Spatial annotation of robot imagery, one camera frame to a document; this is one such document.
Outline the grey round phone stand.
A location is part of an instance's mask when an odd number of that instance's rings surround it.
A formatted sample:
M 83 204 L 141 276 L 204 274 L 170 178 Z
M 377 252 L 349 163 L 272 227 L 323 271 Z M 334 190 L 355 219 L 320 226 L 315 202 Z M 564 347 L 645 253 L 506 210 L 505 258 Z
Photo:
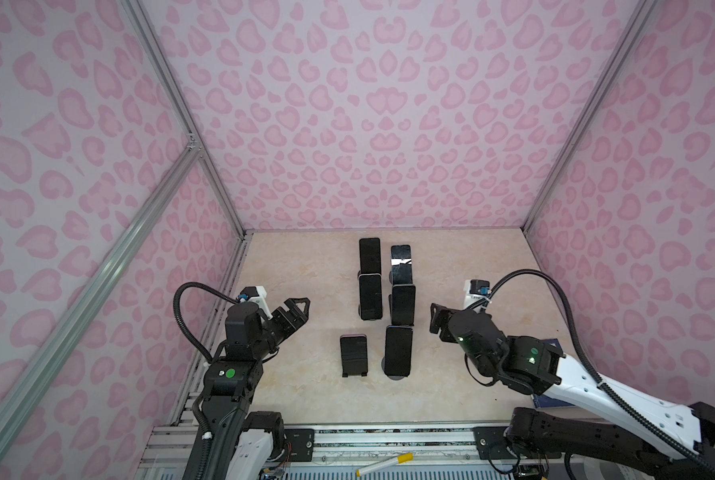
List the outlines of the grey round phone stand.
M 389 358 L 383 358 L 381 361 L 381 369 L 383 373 L 391 380 L 399 381 L 409 377 L 411 374 L 411 364 L 407 361 L 393 361 Z

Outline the purple phone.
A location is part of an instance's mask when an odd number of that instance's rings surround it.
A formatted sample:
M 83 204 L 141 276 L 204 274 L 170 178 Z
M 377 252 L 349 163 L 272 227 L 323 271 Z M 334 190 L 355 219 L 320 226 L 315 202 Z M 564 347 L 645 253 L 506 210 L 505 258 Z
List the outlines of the purple phone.
M 339 338 L 342 377 L 369 374 L 369 354 L 365 334 L 345 334 Z

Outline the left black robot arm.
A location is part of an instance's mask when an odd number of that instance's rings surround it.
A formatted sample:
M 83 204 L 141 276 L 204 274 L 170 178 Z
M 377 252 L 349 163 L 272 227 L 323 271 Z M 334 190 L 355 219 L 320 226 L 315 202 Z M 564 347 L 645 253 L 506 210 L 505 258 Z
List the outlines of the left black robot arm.
M 310 300 L 289 298 L 266 314 L 251 301 L 231 306 L 218 357 L 209 362 L 192 406 L 197 434 L 185 479 L 257 479 L 263 467 L 283 460 L 284 423 L 272 411 L 250 406 L 264 362 L 309 320 Z

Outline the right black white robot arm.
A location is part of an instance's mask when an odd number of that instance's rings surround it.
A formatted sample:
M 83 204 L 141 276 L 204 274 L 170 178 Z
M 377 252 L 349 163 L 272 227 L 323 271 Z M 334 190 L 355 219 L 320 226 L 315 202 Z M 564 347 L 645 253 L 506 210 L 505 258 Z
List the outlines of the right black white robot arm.
M 603 460 L 655 479 L 715 479 L 715 408 L 661 400 L 592 374 L 559 346 L 507 336 L 482 309 L 431 304 L 431 333 L 457 344 L 483 386 L 501 384 L 526 396 L 579 407 L 593 421 L 519 407 L 503 433 L 515 454 L 563 454 Z

